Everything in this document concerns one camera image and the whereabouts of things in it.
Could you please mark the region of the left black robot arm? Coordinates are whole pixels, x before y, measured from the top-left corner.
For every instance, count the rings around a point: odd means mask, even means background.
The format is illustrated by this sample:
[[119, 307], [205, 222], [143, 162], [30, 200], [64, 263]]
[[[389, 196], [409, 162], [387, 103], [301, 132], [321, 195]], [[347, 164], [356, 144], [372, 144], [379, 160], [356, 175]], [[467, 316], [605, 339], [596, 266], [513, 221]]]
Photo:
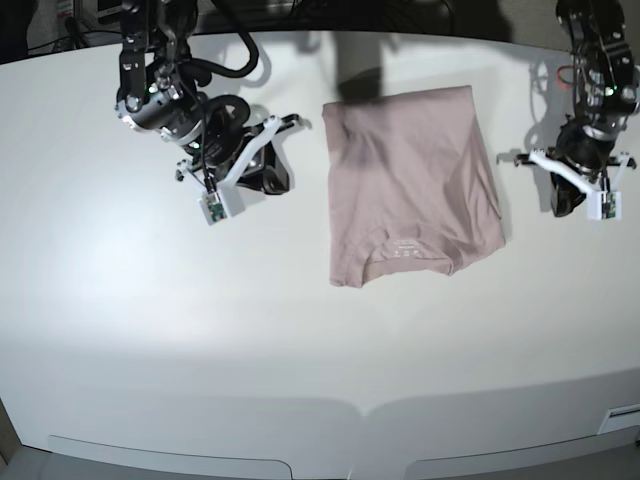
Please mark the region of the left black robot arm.
[[514, 163], [550, 174], [555, 217], [584, 205], [591, 220], [619, 219], [620, 183], [639, 167], [631, 154], [613, 153], [639, 112], [639, 70], [625, 39], [623, 8], [618, 1], [559, 1], [556, 16], [571, 41], [573, 114], [553, 147], [519, 154]]

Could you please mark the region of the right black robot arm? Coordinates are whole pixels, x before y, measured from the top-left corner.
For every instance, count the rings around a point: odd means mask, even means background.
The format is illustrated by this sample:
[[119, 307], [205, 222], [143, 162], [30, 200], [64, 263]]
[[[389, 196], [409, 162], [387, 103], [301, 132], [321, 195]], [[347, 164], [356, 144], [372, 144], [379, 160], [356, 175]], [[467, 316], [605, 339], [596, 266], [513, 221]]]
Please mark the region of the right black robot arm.
[[198, 20], [194, 1], [124, 1], [120, 29], [120, 87], [115, 111], [136, 131], [154, 131], [187, 155], [175, 178], [192, 177], [205, 192], [239, 165], [249, 144], [266, 132], [267, 125], [249, 124], [249, 104], [233, 94], [210, 98], [202, 87], [214, 77], [241, 79], [258, 65], [254, 39], [225, 1], [216, 9], [239, 35], [248, 51], [244, 66], [231, 69], [192, 55], [189, 37]]

